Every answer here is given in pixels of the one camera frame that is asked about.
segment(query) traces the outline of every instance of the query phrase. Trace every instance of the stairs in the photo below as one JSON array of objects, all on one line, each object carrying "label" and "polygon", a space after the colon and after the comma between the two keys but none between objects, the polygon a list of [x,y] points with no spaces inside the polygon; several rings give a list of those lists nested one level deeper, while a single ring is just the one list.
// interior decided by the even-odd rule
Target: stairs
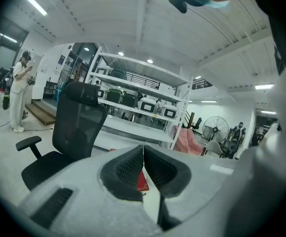
[{"label": "stairs", "polygon": [[26,108],[31,112],[42,124],[51,125],[55,123],[56,110],[50,108],[40,101],[33,101],[27,104]]}]

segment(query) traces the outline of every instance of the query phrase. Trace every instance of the pink covered chair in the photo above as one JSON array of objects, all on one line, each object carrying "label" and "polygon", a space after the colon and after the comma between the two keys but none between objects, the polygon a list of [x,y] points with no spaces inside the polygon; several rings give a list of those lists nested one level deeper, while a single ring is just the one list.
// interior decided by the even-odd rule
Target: pink covered chair
[{"label": "pink covered chair", "polygon": [[204,147],[202,147],[194,138],[193,132],[191,129],[182,128],[180,130],[178,139],[174,146],[174,150],[200,156]]}]

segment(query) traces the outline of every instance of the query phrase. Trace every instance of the ceiling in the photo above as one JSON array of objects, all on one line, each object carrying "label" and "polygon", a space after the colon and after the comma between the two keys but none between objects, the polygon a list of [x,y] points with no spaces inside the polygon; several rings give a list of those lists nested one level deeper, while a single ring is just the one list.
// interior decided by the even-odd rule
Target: ceiling
[{"label": "ceiling", "polygon": [[36,1],[46,16],[26,0],[11,0],[6,15],[54,44],[93,42],[104,52],[152,59],[176,74],[202,76],[234,99],[250,94],[236,95],[237,88],[278,78],[269,21],[254,0],[222,9],[189,6],[186,14],[168,0]]}]

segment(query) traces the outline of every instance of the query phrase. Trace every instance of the white sleeve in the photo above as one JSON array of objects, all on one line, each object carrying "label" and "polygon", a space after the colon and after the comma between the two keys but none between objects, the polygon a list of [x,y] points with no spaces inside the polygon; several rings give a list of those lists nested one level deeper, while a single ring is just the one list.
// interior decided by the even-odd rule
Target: white sleeve
[{"label": "white sleeve", "polygon": [[21,65],[21,62],[17,62],[16,65],[14,66],[14,72],[13,72],[13,76],[14,78],[16,77],[16,75],[18,75],[18,73],[20,73],[23,69],[23,66]]}]

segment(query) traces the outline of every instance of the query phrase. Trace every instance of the white shirt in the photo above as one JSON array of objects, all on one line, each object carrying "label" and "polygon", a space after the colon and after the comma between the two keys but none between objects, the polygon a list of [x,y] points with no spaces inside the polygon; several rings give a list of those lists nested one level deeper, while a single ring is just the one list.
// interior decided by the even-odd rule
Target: white shirt
[{"label": "white shirt", "polygon": [[20,72],[25,71],[25,67],[22,66],[21,62],[17,62],[16,65],[14,66],[14,72],[13,72],[13,77],[14,81],[11,86],[11,90],[14,91],[14,93],[19,93],[20,91],[24,91],[28,87],[28,79],[30,78],[29,73],[25,73],[23,77],[20,79],[16,79],[16,75],[18,75]]}]

